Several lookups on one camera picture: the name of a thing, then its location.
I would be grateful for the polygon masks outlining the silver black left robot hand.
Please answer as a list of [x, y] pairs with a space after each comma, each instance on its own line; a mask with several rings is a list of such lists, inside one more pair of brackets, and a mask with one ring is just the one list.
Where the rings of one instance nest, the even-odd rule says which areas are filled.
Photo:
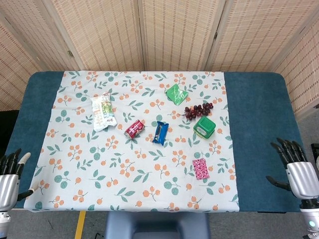
[[37, 186], [29, 188], [27, 191], [19, 193], [19, 185], [24, 166], [31, 156], [26, 153], [20, 161], [18, 157], [21, 148], [16, 152], [0, 158], [0, 212], [8, 212], [17, 202], [32, 195]]

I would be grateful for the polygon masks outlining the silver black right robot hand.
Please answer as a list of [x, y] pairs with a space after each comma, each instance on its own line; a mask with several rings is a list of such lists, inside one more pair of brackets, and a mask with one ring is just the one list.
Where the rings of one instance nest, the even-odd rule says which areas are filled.
[[271, 142], [271, 146], [279, 154], [288, 183], [279, 182], [269, 175], [266, 176], [266, 179], [278, 188], [291, 191], [296, 198], [301, 200], [317, 199], [319, 179], [302, 147], [296, 141], [277, 138], [277, 142]]

